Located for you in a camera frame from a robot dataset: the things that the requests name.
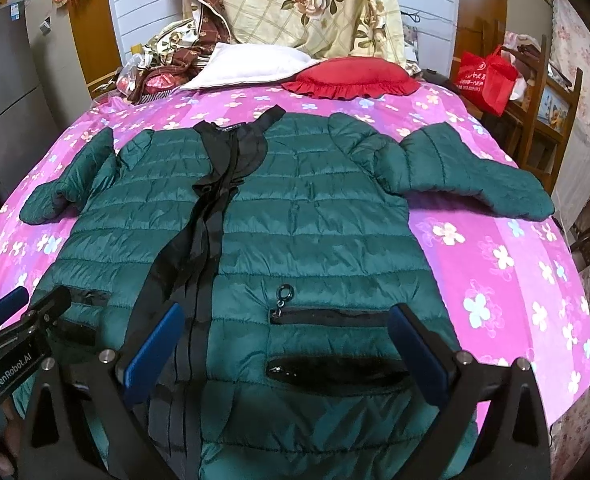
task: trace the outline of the brown patterned cloth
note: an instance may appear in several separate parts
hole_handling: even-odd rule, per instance
[[[145,69],[138,77],[135,89],[129,96],[134,104],[142,101],[147,93],[146,83],[162,74],[173,76],[177,84],[195,77],[200,68],[195,65],[198,57],[209,57],[217,43],[230,43],[230,29],[226,23],[221,0],[197,0],[201,5],[200,22],[197,30],[199,39],[191,47],[178,48],[169,64]]]

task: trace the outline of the human hand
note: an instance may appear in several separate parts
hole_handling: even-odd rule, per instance
[[[6,399],[1,408],[7,421],[4,430],[4,444],[10,454],[0,450],[0,476],[5,477],[14,473],[13,462],[19,455],[22,418],[17,413],[11,399]]]

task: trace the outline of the red ruffled cushion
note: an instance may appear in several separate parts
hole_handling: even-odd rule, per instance
[[[410,95],[420,84],[395,63],[379,57],[336,57],[307,68],[281,85],[296,94],[321,99]]]

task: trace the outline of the pink floral bedsheet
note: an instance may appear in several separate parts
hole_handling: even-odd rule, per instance
[[[58,176],[103,127],[113,128],[118,149],[144,128],[169,130],[201,120],[234,124],[275,104],[323,116],[343,112],[396,140],[446,121],[479,157],[514,165],[457,96],[428,84],[407,97],[353,101],[314,100],[273,86],[184,91],[137,107],[111,98],[66,130],[2,207],[0,298],[18,285],[32,292],[75,223],[67,217],[56,224],[25,225],[18,218],[24,201],[38,184]],[[550,220],[493,218],[475,200],[445,193],[413,194],[409,201],[411,229],[462,347],[487,363],[530,359],[552,424],[590,385],[590,312],[557,227]]]

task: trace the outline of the metal screw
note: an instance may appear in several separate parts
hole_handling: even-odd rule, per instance
[[[42,362],[41,362],[41,369],[42,370],[52,370],[55,367],[55,360],[52,357],[46,357]]]
[[[528,362],[528,359],[525,357],[518,357],[515,362],[517,363],[517,366],[524,372],[526,370],[530,370],[530,362]]]
[[[460,352],[457,352],[456,359],[463,365],[469,365],[473,362],[473,355],[470,352],[467,352],[466,350],[462,350]]]
[[[102,350],[99,354],[99,361],[102,363],[110,363],[113,359],[117,357],[117,354],[114,350],[108,348],[107,350]]]

